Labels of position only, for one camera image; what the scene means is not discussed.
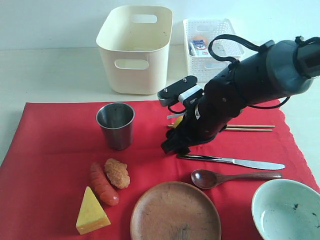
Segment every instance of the stainless steel cup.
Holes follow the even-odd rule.
[[[124,102],[109,103],[97,112],[96,121],[110,148],[123,150],[131,145],[135,114],[133,107]]]

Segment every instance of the spoon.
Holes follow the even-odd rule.
[[[225,175],[205,169],[197,169],[191,173],[191,180],[200,189],[212,189],[219,184],[234,179],[259,179],[271,180],[281,179],[280,172],[250,172],[237,175]]]

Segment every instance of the white basket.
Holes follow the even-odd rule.
[[[162,6],[113,9],[96,38],[110,87],[122,94],[165,88],[173,13]]]
[[[209,57],[190,55],[188,41],[194,37],[204,36],[208,41],[207,45],[209,45],[218,35],[235,35],[235,31],[228,19],[185,19],[183,21],[183,27],[184,51],[188,75],[197,77],[198,82],[206,83],[220,73],[221,70],[225,69],[230,62],[217,61],[211,55]],[[212,50],[220,57],[230,56],[239,59],[242,54],[244,54],[244,50],[240,44],[224,39],[214,41]]]

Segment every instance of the red cloth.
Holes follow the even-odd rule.
[[[223,174],[260,171],[165,155],[160,144],[170,123],[168,110],[158,101],[128,103],[136,111],[134,140],[123,151],[106,147],[96,123],[96,112],[106,102],[26,104],[0,167],[1,240],[129,240],[133,208],[156,184],[192,183],[191,171],[200,168]],[[279,109],[246,108],[230,123],[276,125],[273,132],[221,132],[212,142],[193,146],[191,152],[283,163],[284,178],[319,191],[284,120]],[[108,158],[127,163],[131,183],[118,191],[117,206],[102,205],[111,225],[79,235],[75,225],[85,188],[90,185],[89,167],[93,161],[103,166]],[[220,215],[223,240],[262,239],[252,219],[251,200],[264,182],[234,180],[204,191]]]

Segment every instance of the knife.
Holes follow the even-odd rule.
[[[215,156],[204,156],[204,155],[193,155],[193,154],[179,155],[178,154],[177,158],[235,164],[235,165],[240,165],[240,166],[244,166],[252,169],[279,170],[279,169],[285,168],[285,165],[280,163],[267,162],[267,161],[252,161],[252,160],[215,157]]]

